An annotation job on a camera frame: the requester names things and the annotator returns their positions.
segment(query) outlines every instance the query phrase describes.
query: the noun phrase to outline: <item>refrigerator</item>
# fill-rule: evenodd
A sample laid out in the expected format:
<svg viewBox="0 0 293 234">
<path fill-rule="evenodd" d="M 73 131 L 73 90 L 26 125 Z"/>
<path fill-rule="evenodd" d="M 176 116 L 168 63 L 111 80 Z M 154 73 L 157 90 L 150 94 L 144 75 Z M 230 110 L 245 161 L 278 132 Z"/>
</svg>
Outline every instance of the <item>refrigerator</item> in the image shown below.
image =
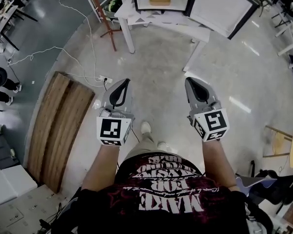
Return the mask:
<svg viewBox="0 0 293 234">
<path fill-rule="evenodd" d="M 219 34 L 232 39 L 259 7 L 257 0 L 170 0 L 152 5 L 150 0 L 134 0 L 137 11 L 181 11 Z"/>
</svg>

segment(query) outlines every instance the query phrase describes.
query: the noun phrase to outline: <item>wooden board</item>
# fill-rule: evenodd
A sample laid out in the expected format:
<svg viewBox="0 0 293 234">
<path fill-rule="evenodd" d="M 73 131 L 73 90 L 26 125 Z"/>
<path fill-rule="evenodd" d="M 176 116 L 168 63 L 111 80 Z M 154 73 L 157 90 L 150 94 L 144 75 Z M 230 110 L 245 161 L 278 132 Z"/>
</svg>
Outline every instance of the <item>wooden board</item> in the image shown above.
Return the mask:
<svg viewBox="0 0 293 234">
<path fill-rule="evenodd" d="M 93 97 L 90 89 L 74 82 L 56 116 L 42 168 L 42 181 L 55 193 L 61 188 L 71 148 Z"/>
<path fill-rule="evenodd" d="M 49 132 L 69 83 L 69 78 L 60 73 L 55 73 L 45 92 L 37 115 L 30 143 L 27 168 L 38 182 L 41 180 L 40 174 Z"/>
</svg>

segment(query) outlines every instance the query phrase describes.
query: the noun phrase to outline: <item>white sneaker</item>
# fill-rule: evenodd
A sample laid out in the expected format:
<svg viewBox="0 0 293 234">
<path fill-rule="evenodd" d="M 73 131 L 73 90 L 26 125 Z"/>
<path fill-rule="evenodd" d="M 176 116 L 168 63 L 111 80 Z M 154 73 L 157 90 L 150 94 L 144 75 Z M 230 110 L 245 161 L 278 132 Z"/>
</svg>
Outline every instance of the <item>white sneaker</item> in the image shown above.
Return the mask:
<svg viewBox="0 0 293 234">
<path fill-rule="evenodd" d="M 12 102 L 13 102 L 13 97 L 9 97 L 9 101 L 6 102 L 5 104 L 10 106 L 12 104 Z"/>
<path fill-rule="evenodd" d="M 141 133 L 144 135 L 145 133 L 151 133 L 151 126 L 148 122 L 144 121 L 141 124 Z"/>
<path fill-rule="evenodd" d="M 21 91 L 21 85 L 19 84 L 19 85 L 16 86 L 16 90 L 13 90 L 13 92 L 14 92 L 15 94 L 17 94 L 17 93 L 20 92 L 20 91 Z"/>
<path fill-rule="evenodd" d="M 157 149 L 167 152 L 167 144 L 166 144 L 166 142 L 159 142 L 157 144 Z"/>
</svg>

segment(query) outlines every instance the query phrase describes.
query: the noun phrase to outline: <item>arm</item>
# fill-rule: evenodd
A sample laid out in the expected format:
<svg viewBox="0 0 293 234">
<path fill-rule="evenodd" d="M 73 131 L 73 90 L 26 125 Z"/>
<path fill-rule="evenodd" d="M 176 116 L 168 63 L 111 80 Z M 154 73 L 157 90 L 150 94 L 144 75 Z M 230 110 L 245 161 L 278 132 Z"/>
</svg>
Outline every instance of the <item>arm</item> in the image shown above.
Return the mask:
<svg viewBox="0 0 293 234">
<path fill-rule="evenodd" d="M 98 192 L 114 184 L 118 154 L 118 146 L 102 145 L 90 170 L 84 178 L 82 190 L 88 189 Z"/>
<path fill-rule="evenodd" d="M 226 158 L 220 141 L 203 142 L 203 156 L 206 177 L 228 187 L 231 191 L 239 191 L 233 169 Z"/>
</svg>

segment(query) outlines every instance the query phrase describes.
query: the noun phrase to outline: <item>black t-shirt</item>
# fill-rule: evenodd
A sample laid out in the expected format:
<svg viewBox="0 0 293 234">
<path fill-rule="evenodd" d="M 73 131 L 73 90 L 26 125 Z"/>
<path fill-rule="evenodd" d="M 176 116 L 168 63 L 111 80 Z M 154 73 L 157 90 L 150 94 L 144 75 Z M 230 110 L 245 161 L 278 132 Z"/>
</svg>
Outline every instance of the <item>black t-shirt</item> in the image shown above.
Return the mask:
<svg viewBox="0 0 293 234">
<path fill-rule="evenodd" d="M 112 186 L 99 192 L 80 192 L 77 212 L 79 234 L 94 229 L 272 232 L 269 217 L 244 194 L 202 176 L 188 160 L 163 153 L 124 161 Z"/>
</svg>

